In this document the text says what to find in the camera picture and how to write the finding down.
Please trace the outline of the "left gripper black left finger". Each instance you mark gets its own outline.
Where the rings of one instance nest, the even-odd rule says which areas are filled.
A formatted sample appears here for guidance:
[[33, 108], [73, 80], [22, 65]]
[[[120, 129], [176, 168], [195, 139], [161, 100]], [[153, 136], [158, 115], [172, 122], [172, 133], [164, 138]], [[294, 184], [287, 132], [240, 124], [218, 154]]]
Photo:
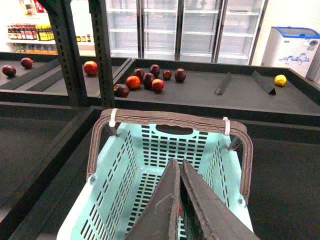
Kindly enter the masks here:
[[180, 166], [171, 158], [126, 240], [175, 240], [178, 237], [180, 206]]

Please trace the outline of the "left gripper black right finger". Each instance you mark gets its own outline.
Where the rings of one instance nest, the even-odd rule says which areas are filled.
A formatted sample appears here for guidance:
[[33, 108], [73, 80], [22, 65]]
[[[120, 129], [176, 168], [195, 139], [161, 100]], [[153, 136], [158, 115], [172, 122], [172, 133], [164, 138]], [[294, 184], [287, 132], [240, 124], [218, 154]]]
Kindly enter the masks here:
[[186, 159], [180, 165], [180, 204], [188, 240], [258, 239]]

